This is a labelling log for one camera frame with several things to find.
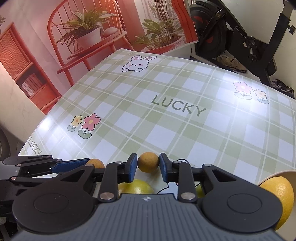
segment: sneaker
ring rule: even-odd
[[[246,69],[245,66],[243,66],[236,58],[232,57],[228,57],[226,55],[223,56],[219,56],[216,58],[216,60],[229,67],[230,69],[233,69],[234,71],[240,72],[240,73],[246,73],[248,72],[248,70]]]

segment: table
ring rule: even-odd
[[[133,152],[165,152],[257,184],[295,169],[295,110],[295,100],[238,74],[120,49],[59,100],[20,155],[98,158],[106,165]],[[135,178],[155,192],[166,186],[159,169],[137,170]]]

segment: orange ball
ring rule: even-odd
[[[153,152],[145,152],[139,156],[137,164],[142,172],[151,173],[158,168],[159,158]]]
[[[95,168],[105,168],[104,163],[99,159],[90,159],[86,164],[93,164]]]

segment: poster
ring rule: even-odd
[[[183,0],[8,0],[0,31],[0,62],[44,114],[120,48],[164,54],[197,41]]]

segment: yellow ball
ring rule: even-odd
[[[260,187],[278,197],[283,206],[283,213],[275,228],[279,229],[288,219],[294,205],[294,192],[291,183],[284,177],[273,177],[266,180]]]
[[[90,159],[86,164],[93,164],[95,168],[105,168],[104,163],[99,159]]]
[[[153,152],[145,152],[139,156],[137,164],[142,172],[151,173],[158,168],[159,158]]]
[[[196,194],[197,194],[198,198],[205,196],[205,194],[202,191],[202,186],[200,184],[198,186],[196,186],[195,190],[196,190]]]
[[[153,194],[154,191],[148,183],[142,180],[134,179],[132,183],[118,184],[118,196],[120,196],[122,193]]]

